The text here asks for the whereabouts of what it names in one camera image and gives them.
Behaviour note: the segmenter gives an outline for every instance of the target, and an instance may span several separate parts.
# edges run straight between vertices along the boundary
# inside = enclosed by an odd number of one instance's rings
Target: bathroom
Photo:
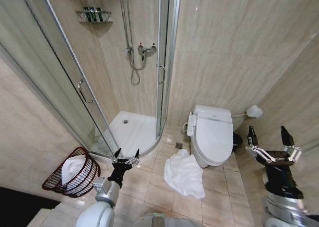
[[[294,137],[303,153],[291,171],[308,211],[319,212],[319,0],[0,5],[0,186],[60,202],[37,226],[74,226],[96,202],[95,190],[70,198],[42,188],[79,146],[101,177],[119,148],[123,158],[139,149],[113,226],[149,212],[207,227],[262,226],[265,168],[245,148],[249,126],[265,150],[283,150],[282,125]],[[222,164],[202,169],[201,199],[163,179],[176,143],[193,154],[182,127],[195,105],[229,110],[243,139]],[[261,116],[235,116],[253,105]]]

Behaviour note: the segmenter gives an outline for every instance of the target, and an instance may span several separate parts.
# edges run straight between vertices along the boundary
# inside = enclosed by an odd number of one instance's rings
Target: glass shower door
[[[159,17],[159,51],[158,51],[158,101],[157,101],[157,136],[164,128],[167,102],[168,85],[170,80],[170,32],[172,22],[172,6],[174,0],[160,0]]]
[[[16,71],[93,153],[113,155],[116,143],[45,0],[0,0],[0,43]]]

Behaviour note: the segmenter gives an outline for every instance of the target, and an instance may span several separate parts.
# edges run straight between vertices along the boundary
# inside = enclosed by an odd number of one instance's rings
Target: bidet control panel
[[[196,115],[190,114],[188,116],[187,136],[194,135],[195,123],[196,123]]]

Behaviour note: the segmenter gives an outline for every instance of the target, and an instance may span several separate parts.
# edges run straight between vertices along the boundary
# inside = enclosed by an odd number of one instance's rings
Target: shower faucet
[[[155,43],[153,43],[150,48],[144,48],[144,46],[142,46],[142,43],[140,43],[140,45],[138,46],[138,52],[142,56],[142,62],[144,62],[144,60],[146,59],[147,54],[154,54],[156,51],[157,48],[155,46]]]

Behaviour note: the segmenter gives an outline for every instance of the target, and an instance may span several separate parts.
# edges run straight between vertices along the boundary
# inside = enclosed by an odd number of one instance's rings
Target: shower door handle
[[[165,72],[166,72],[166,70],[165,70],[165,67],[164,67],[163,65],[160,65],[160,67],[162,67],[162,68],[163,68],[163,71],[164,71],[163,80],[159,82],[159,84],[162,84],[162,83],[164,83],[164,80],[165,80]]]
[[[84,93],[83,93],[83,91],[82,91],[82,89],[81,89],[81,84],[82,84],[82,83],[83,83],[83,79],[81,79],[81,80],[79,81],[79,83],[78,83],[78,90],[79,90],[80,94],[82,95],[83,100],[84,100],[86,103],[91,104],[91,103],[93,102],[93,100],[87,101],[87,99],[85,98]]]

